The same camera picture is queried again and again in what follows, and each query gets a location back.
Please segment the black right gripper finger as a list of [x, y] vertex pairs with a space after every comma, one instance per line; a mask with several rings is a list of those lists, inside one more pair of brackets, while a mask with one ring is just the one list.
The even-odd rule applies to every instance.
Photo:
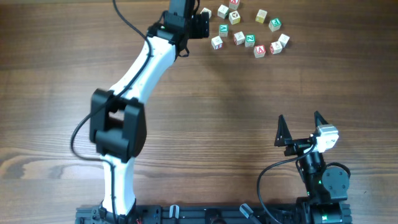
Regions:
[[314, 112], [315, 132], [314, 134], [325, 134], [328, 128], [328, 122], [323, 118], [319, 111]]
[[282, 146], [289, 146], [292, 144], [293, 144], [292, 136], [287, 127], [285, 118], [281, 114], [278, 117], [277, 132], [276, 132], [276, 137], [275, 137], [275, 141], [274, 141], [274, 146], [282, 147]]

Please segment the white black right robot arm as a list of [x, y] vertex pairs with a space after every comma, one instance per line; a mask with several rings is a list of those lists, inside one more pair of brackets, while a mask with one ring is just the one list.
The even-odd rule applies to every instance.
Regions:
[[326, 163], [323, 153], [332, 149], [337, 128], [314, 112], [315, 131], [308, 138], [293, 139], [285, 118], [278, 118], [274, 145], [285, 147], [285, 156], [296, 157], [295, 165], [307, 196], [296, 200], [291, 220], [295, 223], [351, 223], [348, 199], [350, 170], [338, 162]]

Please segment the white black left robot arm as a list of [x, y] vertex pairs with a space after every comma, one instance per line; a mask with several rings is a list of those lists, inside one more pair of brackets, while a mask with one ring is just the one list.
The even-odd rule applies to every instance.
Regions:
[[90, 141], [100, 155], [106, 183], [99, 207], [102, 222], [133, 219], [134, 161], [147, 136], [144, 105], [166, 69], [178, 57], [188, 57], [188, 40], [209, 36], [210, 16], [198, 12], [199, 5], [199, 1], [171, 0], [143, 35], [142, 50], [122, 79], [109, 90], [97, 89], [91, 97]]

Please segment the red A top block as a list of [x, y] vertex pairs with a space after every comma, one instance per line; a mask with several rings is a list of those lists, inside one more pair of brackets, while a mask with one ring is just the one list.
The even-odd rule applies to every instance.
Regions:
[[254, 56], [256, 58], [264, 57], [266, 54], [266, 48], [264, 45], [255, 45], [254, 46]]

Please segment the green Z top block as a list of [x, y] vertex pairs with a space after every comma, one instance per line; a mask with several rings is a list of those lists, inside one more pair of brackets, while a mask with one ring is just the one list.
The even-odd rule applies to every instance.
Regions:
[[248, 34], [245, 38], [245, 47], [253, 47], [256, 41], [254, 34]]

